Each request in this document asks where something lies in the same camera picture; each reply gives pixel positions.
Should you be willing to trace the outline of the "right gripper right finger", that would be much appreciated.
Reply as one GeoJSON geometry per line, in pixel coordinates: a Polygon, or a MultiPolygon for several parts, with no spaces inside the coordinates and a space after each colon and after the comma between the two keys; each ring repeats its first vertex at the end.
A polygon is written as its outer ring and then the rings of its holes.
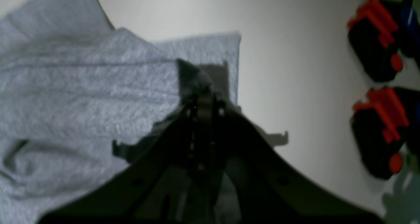
{"type": "Polygon", "coordinates": [[[292,168],[258,130],[215,96],[203,100],[209,164],[235,186],[242,223],[382,224],[376,214],[341,200],[292,168]]]}

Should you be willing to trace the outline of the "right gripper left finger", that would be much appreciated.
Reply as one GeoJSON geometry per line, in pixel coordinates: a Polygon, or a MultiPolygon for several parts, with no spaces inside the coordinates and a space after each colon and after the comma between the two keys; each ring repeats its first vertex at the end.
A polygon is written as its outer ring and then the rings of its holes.
{"type": "Polygon", "coordinates": [[[191,143],[198,101],[192,99],[147,153],[125,171],[84,197],[45,214],[39,224],[175,224],[166,217],[141,219],[135,212],[169,164],[191,143]]]}

